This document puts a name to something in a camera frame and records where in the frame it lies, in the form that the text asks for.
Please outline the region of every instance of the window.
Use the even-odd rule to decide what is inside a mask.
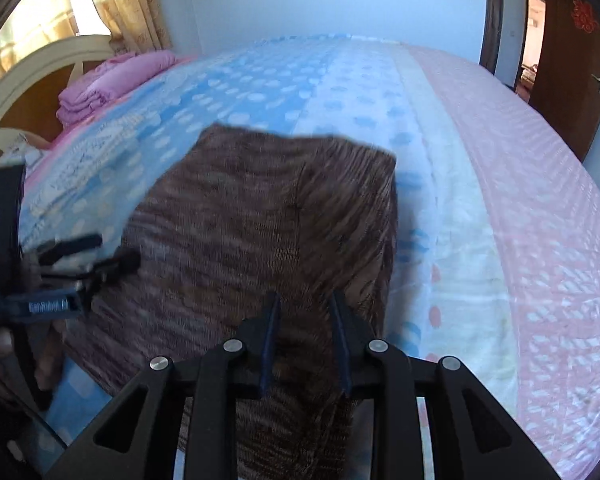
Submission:
[[[71,6],[74,9],[75,23],[78,26],[78,33],[80,35],[111,35],[111,31],[100,19],[93,0],[71,0]]]

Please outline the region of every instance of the triangular cutout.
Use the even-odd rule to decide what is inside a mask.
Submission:
[[[462,390],[462,397],[474,430],[475,442],[481,453],[509,447],[512,439],[498,419],[471,390]]]
[[[94,444],[120,453],[129,451],[146,394],[147,389],[142,386],[130,394],[95,434]]]

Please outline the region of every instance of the polka dot bed sheet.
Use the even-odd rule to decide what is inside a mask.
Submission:
[[[600,194],[531,108],[438,51],[338,35],[264,41],[178,65],[65,136],[27,179],[24,247],[100,232],[99,251],[64,264],[111,254],[148,189],[214,121],[395,153],[384,337],[411,356],[461,358],[563,478],[586,476],[600,458]],[[46,418],[70,442],[108,400],[66,362]],[[368,478],[371,424],[363,403],[346,479]],[[22,447],[40,471],[60,453],[35,428]],[[175,478],[182,467],[179,452]]]

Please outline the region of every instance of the brown garment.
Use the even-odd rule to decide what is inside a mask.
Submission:
[[[115,394],[154,356],[178,361],[230,338],[276,290],[274,382],[266,400],[238,402],[238,474],[337,478],[353,403],[337,385],[326,296],[344,290],[376,332],[382,326],[394,165],[337,137],[209,127],[134,212],[123,244],[140,249],[141,269],[72,326],[70,355]],[[186,424],[180,434],[182,444]]]

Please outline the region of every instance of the silver screw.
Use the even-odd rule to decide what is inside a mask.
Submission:
[[[369,350],[372,352],[378,352],[381,354],[382,352],[386,352],[389,349],[389,345],[382,341],[382,339],[373,339],[373,341],[369,341]]]
[[[151,367],[151,370],[164,370],[167,366],[169,366],[169,360],[160,355],[151,359],[149,366]]]
[[[461,362],[456,357],[445,357],[442,359],[442,365],[447,370],[459,370]]]
[[[222,348],[224,348],[226,352],[239,352],[242,350],[242,341],[239,339],[229,339],[224,342]]]

